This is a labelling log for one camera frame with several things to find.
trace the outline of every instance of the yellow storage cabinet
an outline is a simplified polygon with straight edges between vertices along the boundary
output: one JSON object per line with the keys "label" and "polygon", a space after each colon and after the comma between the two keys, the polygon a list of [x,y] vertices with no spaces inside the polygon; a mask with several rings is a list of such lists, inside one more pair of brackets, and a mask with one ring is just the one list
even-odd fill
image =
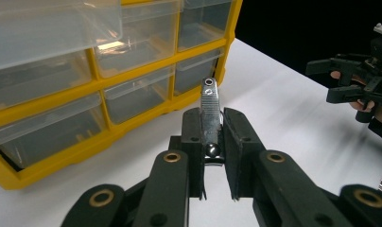
{"label": "yellow storage cabinet", "polygon": [[[37,2],[30,11],[36,12]],[[76,42],[82,37],[85,43],[36,52],[31,61],[20,56],[3,61],[17,52],[0,58],[0,185],[5,189],[23,188],[81,162],[128,131],[189,105],[200,97],[202,78],[223,80],[241,0],[85,3],[50,1],[48,9],[56,18],[62,17],[58,12],[74,13],[76,6],[85,10],[82,16],[92,20],[80,22],[90,23],[90,33],[76,31]],[[11,6],[0,3],[0,9]],[[35,24],[28,20],[27,26],[48,19],[32,15]],[[0,17],[5,25],[9,19]],[[55,29],[52,37],[33,34],[39,48],[65,39]],[[14,42],[24,45],[29,38]]]}

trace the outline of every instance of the black wall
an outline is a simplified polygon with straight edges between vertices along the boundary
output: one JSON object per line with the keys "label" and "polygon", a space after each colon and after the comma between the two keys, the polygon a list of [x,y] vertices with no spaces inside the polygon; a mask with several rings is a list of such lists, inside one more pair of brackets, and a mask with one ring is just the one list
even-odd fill
{"label": "black wall", "polygon": [[[244,0],[235,36],[295,71],[338,53],[370,54],[382,1]],[[330,77],[315,77],[335,86]]]}

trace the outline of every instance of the white table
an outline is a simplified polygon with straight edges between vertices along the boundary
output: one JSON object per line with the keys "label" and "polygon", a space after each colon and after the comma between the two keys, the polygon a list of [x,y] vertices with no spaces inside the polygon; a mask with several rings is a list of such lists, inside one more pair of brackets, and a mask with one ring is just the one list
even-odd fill
{"label": "white table", "polygon": [[[266,148],[291,155],[308,176],[332,193],[346,184],[377,188],[382,139],[355,121],[348,104],[325,102],[327,89],[235,40],[219,87],[221,107],[244,113]],[[22,190],[0,187],[0,227],[60,226],[79,196],[112,183],[130,188],[145,179],[170,135],[180,135],[182,113],[157,117],[107,150]],[[251,199],[232,201],[224,167],[206,167],[208,201],[191,199],[190,226],[258,226]]]}

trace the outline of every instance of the clear plastic drawer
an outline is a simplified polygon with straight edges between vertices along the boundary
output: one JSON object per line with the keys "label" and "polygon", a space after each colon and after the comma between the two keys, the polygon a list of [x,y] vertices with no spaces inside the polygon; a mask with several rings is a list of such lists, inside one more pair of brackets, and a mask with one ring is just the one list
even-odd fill
{"label": "clear plastic drawer", "polygon": [[223,38],[232,0],[184,1],[179,51]]}
{"label": "clear plastic drawer", "polygon": [[0,70],[0,110],[91,80],[84,51]]}
{"label": "clear plastic drawer", "polygon": [[223,55],[223,50],[215,49],[176,65],[174,95],[179,96],[200,86],[202,79],[211,78],[215,73],[217,59]]}
{"label": "clear plastic drawer", "polygon": [[0,128],[0,152],[20,168],[105,129],[99,94],[77,99]]}
{"label": "clear plastic drawer", "polygon": [[172,75],[173,67],[169,66],[105,89],[112,122],[120,124],[167,101],[169,77]]}
{"label": "clear plastic drawer", "polygon": [[0,69],[121,38],[119,0],[0,0]]}
{"label": "clear plastic drawer", "polygon": [[101,77],[173,56],[179,10],[178,0],[124,6],[123,38],[95,48]]}

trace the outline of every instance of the hand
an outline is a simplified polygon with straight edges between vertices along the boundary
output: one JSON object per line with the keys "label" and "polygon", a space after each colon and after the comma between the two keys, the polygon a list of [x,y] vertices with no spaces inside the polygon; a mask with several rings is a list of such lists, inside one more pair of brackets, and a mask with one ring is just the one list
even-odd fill
{"label": "hand", "polygon": [[[330,77],[334,78],[334,79],[339,79],[341,76],[341,73],[338,72],[338,71],[334,71],[332,73],[330,73]],[[357,81],[357,82],[360,82],[362,84],[365,84],[365,81],[363,81],[360,77],[358,76],[353,76],[353,80]],[[356,109],[357,111],[361,111],[361,112],[370,112],[372,110],[372,108],[374,107],[374,102],[373,101],[370,101],[367,105],[367,108],[364,109],[364,103],[360,100],[358,100],[357,102],[350,102],[350,105]],[[374,113],[374,117],[382,122],[382,106],[378,106],[376,108],[376,111]]]}

